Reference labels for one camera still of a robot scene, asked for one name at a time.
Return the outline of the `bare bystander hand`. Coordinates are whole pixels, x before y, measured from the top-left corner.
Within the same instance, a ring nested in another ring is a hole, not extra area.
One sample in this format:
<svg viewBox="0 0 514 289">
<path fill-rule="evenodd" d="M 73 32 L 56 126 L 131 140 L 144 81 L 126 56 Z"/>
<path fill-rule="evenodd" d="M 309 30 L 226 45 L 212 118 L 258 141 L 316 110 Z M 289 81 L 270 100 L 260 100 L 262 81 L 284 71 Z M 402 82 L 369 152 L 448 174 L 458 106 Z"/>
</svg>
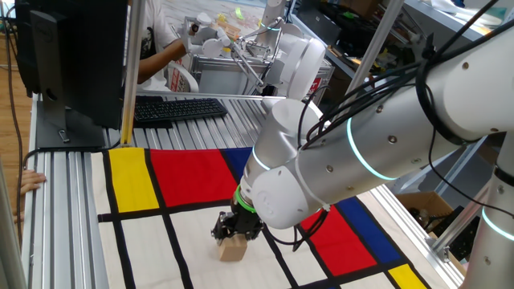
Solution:
<svg viewBox="0 0 514 289">
<path fill-rule="evenodd" d="M 25 195 L 29 191 L 38 189 L 42 183 L 46 181 L 43 173 L 37 173 L 34 170 L 24 170 L 21 176 L 20 194 Z"/>
</svg>

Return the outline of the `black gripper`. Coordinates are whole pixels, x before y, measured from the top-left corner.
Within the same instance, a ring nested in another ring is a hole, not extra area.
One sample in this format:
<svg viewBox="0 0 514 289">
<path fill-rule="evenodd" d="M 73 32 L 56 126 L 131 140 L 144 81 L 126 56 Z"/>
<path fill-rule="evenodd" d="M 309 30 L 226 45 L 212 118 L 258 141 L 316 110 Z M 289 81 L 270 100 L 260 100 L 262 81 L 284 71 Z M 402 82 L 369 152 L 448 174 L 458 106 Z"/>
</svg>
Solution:
<svg viewBox="0 0 514 289">
<path fill-rule="evenodd" d="M 257 239 L 263 229 L 263 222 L 257 213 L 235 204 L 232 204 L 230 209 L 231 212 L 219 213 L 211 230 L 211 236 L 216 243 L 221 245 L 223 240 L 236 234 L 242 234 L 248 242 Z"/>
</svg>

